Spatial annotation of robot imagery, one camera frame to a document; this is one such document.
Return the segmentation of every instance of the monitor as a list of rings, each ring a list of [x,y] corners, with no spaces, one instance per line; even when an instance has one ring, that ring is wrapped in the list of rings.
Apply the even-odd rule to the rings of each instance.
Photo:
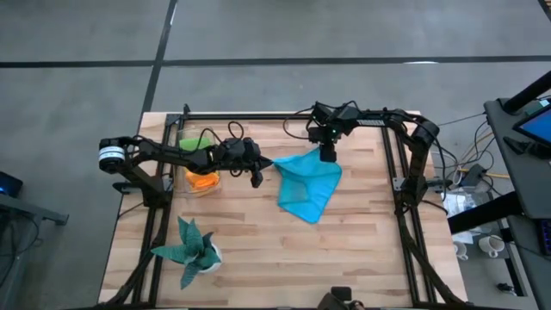
[[[551,147],[551,104],[516,123],[513,130]]]
[[[16,198],[23,186],[23,181],[0,171],[0,195]]]

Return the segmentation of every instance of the blue cloth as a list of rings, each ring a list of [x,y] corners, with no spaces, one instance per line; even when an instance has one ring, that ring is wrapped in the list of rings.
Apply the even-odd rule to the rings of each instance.
[[[319,160],[318,148],[306,155],[274,159],[274,166],[282,174],[277,204],[308,223],[317,223],[341,179],[341,167]]]

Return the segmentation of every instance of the wooden tabletop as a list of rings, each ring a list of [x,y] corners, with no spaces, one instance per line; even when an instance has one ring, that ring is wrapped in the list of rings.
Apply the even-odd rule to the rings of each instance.
[[[139,134],[160,142],[165,116],[145,113]],[[314,148],[307,140],[287,136],[282,121],[240,123],[265,157],[303,154]],[[304,136],[304,124],[290,121],[288,127]],[[227,121],[187,121],[187,126],[211,127],[222,139],[229,137]],[[401,171],[396,149],[393,153]],[[180,194],[176,180],[167,245],[181,243],[177,216],[195,218],[203,234],[214,232],[223,264],[180,290],[183,266],[164,260],[158,307],[316,307],[331,286],[351,287],[353,298],[366,307],[410,306],[381,130],[356,128],[343,137],[337,143],[337,161],[343,176],[315,225],[277,206],[281,177],[273,166],[263,170],[258,189],[251,187],[249,174],[231,177],[222,171],[220,191],[202,198]],[[156,163],[141,166],[153,174]],[[425,174],[433,175],[431,158]],[[126,195],[121,212],[141,199],[141,194]],[[425,199],[440,203],[435,194]],[[427,204],[419,206],[419,213],[430,262],[454,293],[466,300],[445,213]],[[146,214],[147,209],[139,207],[118,221],[99,301],[112,297],[138,262]],[[426,300],[417,264],[416,274]],[[151,272],[146,275],[144,296],[150,276]]]

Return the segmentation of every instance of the white mug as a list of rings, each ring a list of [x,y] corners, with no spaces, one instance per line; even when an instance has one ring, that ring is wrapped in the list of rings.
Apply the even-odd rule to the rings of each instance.
[[[464,243],[459,241],[454,241],[454,248],[455,248],[455,255],[457,256],[457,258],[463,261],[468,260],[467,247],[465,246]]]
[[[480,239],[479,247],[482,251],[488,253],[488,256],[495,258],[505,248],[505,242],[499,236],[492,235]]]

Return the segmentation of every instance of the gray floor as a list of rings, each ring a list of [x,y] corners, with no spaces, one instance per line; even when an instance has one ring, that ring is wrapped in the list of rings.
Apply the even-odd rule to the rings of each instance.
[[[549,54],[548,24],[536,0],[183,0],[166,58]]]
[[[0,61],[153,59],[167,0],[0,0]],[[181,0],[166,59],[551,54],[536,0]],[[417,109],[437,123],[483,110],[549,63],[164,68],[153,111],[296,110],[315,100]],[[134,134],[150,68],[1,69],[0,171],[25,181],[22,199],[67,212],[44,225],[20,309],[95,303],[120,196],[97,168],[100,138]],[[442,127],[461,153],[483,117]],[[492,171],[506,173],[497,147]],[[484,158],[482,164],[488,164]],[[498,181],[498,190],[512,190]],[[500,294],[503,262],[461,263],[469,300],[535,309]]]

